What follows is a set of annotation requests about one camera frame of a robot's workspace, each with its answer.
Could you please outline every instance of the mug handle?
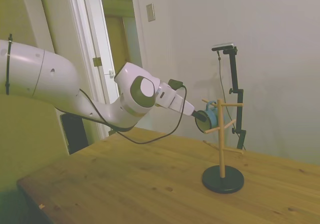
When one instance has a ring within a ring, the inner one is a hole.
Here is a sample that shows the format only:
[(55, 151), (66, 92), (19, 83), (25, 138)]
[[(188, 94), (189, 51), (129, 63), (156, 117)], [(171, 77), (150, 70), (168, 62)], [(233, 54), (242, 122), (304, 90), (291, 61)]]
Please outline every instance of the mug handle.
[(206, 108), (205, 110), (206, 110), (206, 111), (209, 110), (209, 105), (211, 105), (212, 103), (217, 104), (217, 102), (215, 102), (215, 101), (210, 101), (210, 102), (206, 103), (206, 106), (205, 106), (205, 108)]

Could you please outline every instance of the light switch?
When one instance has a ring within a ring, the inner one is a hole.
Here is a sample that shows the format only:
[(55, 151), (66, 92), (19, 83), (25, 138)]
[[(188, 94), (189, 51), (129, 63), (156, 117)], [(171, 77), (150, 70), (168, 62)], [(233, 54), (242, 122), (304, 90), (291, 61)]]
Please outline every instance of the light switch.
[(154, 4), (151, 3), (151, 4), (148, 4), (146, 6), (146, 13), (148, 15), (148, 21), (151, 22), (151, 21), (154, 21), (156, 18), (155, 18), (155, 10), (154, 10)]

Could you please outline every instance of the door hinge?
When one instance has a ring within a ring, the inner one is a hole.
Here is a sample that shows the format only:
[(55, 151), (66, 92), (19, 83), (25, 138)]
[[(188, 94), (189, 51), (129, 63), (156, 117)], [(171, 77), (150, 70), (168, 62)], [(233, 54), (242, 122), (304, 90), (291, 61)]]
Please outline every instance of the door hinge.
[(100, 57), (96, 57), (96, 58), (93, 58), (93, 65), (94, 67), (100, 67), (102, 66), (102, 62), (101, 62), (101, 58)]

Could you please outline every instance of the wooden peg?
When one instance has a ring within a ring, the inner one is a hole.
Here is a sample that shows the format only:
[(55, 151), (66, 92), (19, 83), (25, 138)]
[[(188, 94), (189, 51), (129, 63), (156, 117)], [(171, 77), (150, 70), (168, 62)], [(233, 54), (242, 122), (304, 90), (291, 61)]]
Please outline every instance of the wooden peg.
[(203, 142), (207, 145), (209, 145), (210, 147), (216, 149), (219, 151), (219, 147), (216, 145), (216, 144), (213, 144), (213, 143), (210, 143), (210, 142), (207, 142), (206, 140), (203, 140)]
[(231, 122), (229, 122), (227, 125), (225, 125), (224, 128), (228, 128), (230, 127), (233, 123), (235, 123), (236, 119), (231, 120)]
[(209, 103), (209, 100), (207, 100), (207, 99), (205, 99), (205, 98), (203, 98), (202, 101), (205, 102), (205, 103)]
[(222, 107), (243, 107), (243, 103), (223, 103)]
[(244, 154), (243, 150), (240, 150), (240, 149), (237, 149), (237, 148), (224, 148), (224, 150), (228, 151), (228, 152)]
[(213, 133), (213, 132), (215, 132), (215, 131), (218, 131), (219, 129), (220, 129), (220, 127), (212, 128), (212, 129), (206, 130), (204, 133), (205, 133), (205, 134)]

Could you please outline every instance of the black cable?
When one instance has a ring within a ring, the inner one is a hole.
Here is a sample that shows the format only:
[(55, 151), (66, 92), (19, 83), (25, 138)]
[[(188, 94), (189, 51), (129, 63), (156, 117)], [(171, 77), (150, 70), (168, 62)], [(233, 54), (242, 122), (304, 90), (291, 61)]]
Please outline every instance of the black cable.
[(10, 88), (10, 82), (9, 82), (9, 68), (10, 68), (10, 56), (11, 56), (11, 44), (12, 44), (12, 34), (9, 36), (9, 45), (8, 45), (8, 52), (6, 57), (6, 81), (5, 81), (5, 93), (6, 95), (9, 95), (9, 88)]
[[(222, 84), (222, 78), (221, 78), (221, 57), (220, 57), (219, 51), (217, 51), (217, 54), (218, 54), (218, 60), (219, 60), (219, 77), (220, 77), (220, 83), (221, 83), (221, 88), (222, 88), (222, 92), (223, 92), (223, 99), (224, 99), (224, 101), (225, 101), (225, 103), (226, 103), (226, 94), (225, 94), (225, 89), (224, 89), (224, 87), (223, 87), (224, 85)], [(228, 116), (229, 116), (230, 120), (232, 120), (231, 115), (230, 115), (229, 110), (228, 110), (228, 107), (225, 107), (225, 108), (226, 108), (226, 112), (228, 113)]]
[[(163, 136), (160, 136), (160, 137), (158, 137), (158, 138), (149, 140), (149, 141), (145, 141), (145, 142), (137, 142), (137, 141), (135, 141), (135, 140), (127, 137), (126, 135), (122, 134), (122, 133), (119, 132), (119, 131), (116, 131), (116, 133), (118, 133), (118, 134), (121, 135), (122, 137), (128, 139), (129, 141), (131, 141), (131, 142), (133, 142), (133, 143), (135, 143), (135, 144), (147, 144), (147, 143), (151, 143), (151, 142), (157, 141), (157, 140), (159, 140), (159, 139), (165, 138), (165, 137), (171, 135), (172, 133), (174, 133), (174, 132), (178, 129), (179, 125), (180, 125), (182, 116), (183, 116), (183, 114), (184, 114), (184, 108), (185, 108), (185, 103), (186, 103), (185, 101), (186, 101), (186, 99), (187, 99), (187, 94), (186, 94), (186, 93), (187, 93), (187, 88), (186, 88), (184, 85), (182, 86), (182, 88), (185, 89), (185, 94), (184, 94), (184, 99), (183, 99), (184, 102), (183, 102), (183, 104), (182, 104), (181, 115), (180, 115), (178, 124), (176, 125), (176, 127), (175, 127), (170, 133), (165, 134), (165, 135), (163, 135)], [(89, 100), (89, 102), (91, 103), (92, 107), (93, 107), (93, 108), (95, 109), (95, 111), (98, 113), (99, 117), (105, 122), (105, 125), (109, 126), (110, 124), (104, 119), (104, 117), (101, 115), (101, 113), (99, 112), (99, 110), (97, 109), (97, 107), (95, 106), (95, 104), (92, 102), (92, 100), (90, 99), (90, 97), (86, 94), (86, 92), (84, 92), (82, 89), (80, 89), (80, 91), (81, 91), (81, 92), (86, 96), (86, 98)]]

